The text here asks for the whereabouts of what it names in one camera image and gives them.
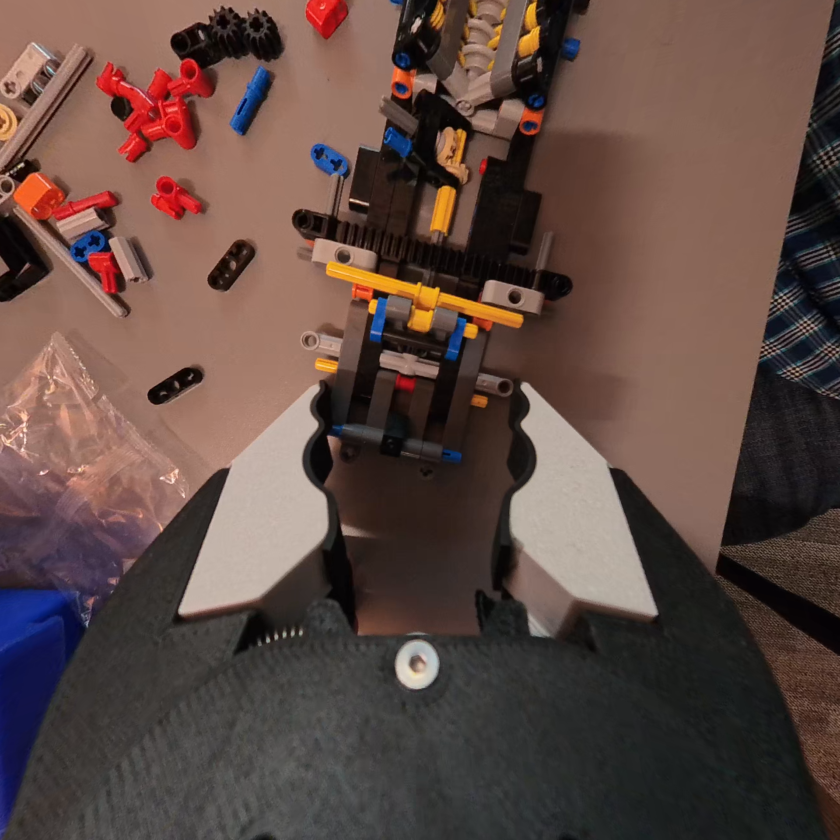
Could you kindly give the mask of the long blue lego pin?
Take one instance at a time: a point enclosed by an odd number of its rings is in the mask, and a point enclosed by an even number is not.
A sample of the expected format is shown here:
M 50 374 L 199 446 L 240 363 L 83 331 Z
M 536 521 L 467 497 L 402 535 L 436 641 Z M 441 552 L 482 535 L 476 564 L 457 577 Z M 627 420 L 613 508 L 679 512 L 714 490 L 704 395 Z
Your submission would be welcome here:
M 244 137 L 259 110 L 266 100 L 272 78 L 264 66 L 258 66 L 248 82 L 245 93 L 240 99 L 229 126 L 238 136 Z

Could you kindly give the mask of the pile of loose lego pieces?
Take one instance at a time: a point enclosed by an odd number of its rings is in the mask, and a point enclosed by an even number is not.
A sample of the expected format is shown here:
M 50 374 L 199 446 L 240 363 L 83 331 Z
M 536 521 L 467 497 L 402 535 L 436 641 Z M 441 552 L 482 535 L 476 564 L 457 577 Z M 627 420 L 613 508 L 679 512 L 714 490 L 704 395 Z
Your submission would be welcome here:
M 137 87 L 109 62 L 95 80 L 127 132 L 118 149 L 126 162 L 136 162 L 162 141 L 184 151 L 195 148 L 188 100 L 213 96 L 208 68 L 247 56 L 273 61 L 284 49 L 279 25 L 266 10 L 240 14 L 229 6 L 176 31 L 170 45 L 180 60 L 174 75 L 159 68 L 146 87 Z M 121 319 L 130 312 L 119 297 L 123 287 L 149 275 L 133 241 L 109 233 L 109 214 L 119 196 L 106 190 L 69 199 L 58 181 L 26 157 L 90 63 L 80 45 L 60 56 L 29 42 L 2 68 L 2 302 L 48 276 L 45 251 Z

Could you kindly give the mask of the short black lego beam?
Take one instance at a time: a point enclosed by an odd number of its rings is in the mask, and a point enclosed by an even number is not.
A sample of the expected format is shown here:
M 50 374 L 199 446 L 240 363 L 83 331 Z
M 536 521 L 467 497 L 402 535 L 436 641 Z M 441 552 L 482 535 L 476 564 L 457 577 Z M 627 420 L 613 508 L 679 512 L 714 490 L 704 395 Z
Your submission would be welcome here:
M 256 247 L 245 239 L 235 240 L 207 276 L 207 284 L 215 291 L 226 292 L 256 257 Z
M 203 379 L 204 372 L 201 368 L 186 366 L 152 386 L 147 392 L 147 399 L 153 406 L 162 406 L 200 385 Z

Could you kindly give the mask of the red lego block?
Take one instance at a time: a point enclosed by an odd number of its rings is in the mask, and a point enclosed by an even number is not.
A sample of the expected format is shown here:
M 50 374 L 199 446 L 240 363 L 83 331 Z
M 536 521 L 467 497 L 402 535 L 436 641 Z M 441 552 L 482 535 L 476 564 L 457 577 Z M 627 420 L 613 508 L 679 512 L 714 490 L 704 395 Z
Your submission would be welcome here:
M 344 0 L 307 1 L 306 19 L 323 39 L 330 39 L 349 13 Z

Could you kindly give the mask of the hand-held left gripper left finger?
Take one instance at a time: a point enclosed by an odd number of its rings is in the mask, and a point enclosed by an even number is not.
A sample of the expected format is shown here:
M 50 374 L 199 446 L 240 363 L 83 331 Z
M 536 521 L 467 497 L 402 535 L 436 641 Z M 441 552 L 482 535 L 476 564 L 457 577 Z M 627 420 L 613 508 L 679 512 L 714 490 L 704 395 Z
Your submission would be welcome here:
M 224 473 L 178 616 L 259 610 L 298 622 L 342 601 L 342 530 L 326 487 L 333 468 L 329 386 L 307 389 Z

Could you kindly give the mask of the lego car chassis assembly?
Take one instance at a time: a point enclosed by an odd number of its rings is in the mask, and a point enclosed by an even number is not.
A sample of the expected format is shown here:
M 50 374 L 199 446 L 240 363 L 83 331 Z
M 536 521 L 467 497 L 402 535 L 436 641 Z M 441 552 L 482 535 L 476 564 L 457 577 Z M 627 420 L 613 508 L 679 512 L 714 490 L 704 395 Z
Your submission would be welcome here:
M 364 447 L 429 465 L 459 464 L 473 408 L 507 397 L 481 369 L 490 331 L 519 329 L 572 279 L 548 267 L 544 234 L 527 257 L 542 195 L 527 188 L 553 78 L 575 61 L 580 1 L 397 2 L 392 91 L 378 148 L 361 146 L 341 219 L 299 209 L 303 255 L 351 285 L 343 335 L 317 332 L 332 377 L 329 433 L 351 459 Z

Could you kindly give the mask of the clear plastic bag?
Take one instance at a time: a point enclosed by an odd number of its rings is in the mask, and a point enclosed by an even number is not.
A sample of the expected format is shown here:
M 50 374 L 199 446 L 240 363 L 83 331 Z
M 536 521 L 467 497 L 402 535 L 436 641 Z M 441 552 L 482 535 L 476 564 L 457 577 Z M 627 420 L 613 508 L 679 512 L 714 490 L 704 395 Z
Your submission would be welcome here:
M 2 586 L 58 591 L 86 626 L 189 496 L 59 332 L 2 388 Z

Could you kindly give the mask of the black table leg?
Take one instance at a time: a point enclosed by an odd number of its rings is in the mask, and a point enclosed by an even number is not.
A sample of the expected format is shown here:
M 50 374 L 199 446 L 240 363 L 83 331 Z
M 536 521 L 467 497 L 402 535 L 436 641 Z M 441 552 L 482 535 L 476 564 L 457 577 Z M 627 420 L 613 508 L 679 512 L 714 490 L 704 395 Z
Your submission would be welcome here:
M 806 636 L 838 654 L 839 617 L 834 613 L 771 582 L 722 553 L 718 555 L 716 573 Z

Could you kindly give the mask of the blue plastic bin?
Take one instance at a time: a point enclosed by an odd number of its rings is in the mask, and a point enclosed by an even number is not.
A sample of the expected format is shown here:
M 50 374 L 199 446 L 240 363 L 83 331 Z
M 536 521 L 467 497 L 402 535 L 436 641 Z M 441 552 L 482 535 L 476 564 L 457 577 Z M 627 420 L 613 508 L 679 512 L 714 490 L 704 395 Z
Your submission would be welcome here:
M 84 626 L 58 591 L 1 591 L 1 833 L 58 682 Z

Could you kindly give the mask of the person's dark jeans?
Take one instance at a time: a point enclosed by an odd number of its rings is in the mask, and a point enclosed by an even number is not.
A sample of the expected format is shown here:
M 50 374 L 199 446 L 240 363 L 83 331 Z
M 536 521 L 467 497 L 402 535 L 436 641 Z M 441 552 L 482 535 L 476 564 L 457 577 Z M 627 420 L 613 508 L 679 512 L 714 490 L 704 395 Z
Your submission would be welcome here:
M 760 365 L 721 545 L 778 538 L 838 506 L 838 399 Z

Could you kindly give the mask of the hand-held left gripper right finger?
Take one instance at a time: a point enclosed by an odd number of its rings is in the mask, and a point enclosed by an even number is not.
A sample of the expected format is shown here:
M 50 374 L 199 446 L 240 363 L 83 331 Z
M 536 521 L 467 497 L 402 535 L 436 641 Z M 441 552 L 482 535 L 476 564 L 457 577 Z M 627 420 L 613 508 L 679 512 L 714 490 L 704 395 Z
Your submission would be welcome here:
M 527 382 L 509 404 L 511 485 L 500 508 L 500 592 L 535 636 L 590 612 L 651 623 L 658 609 L 609 463 Z

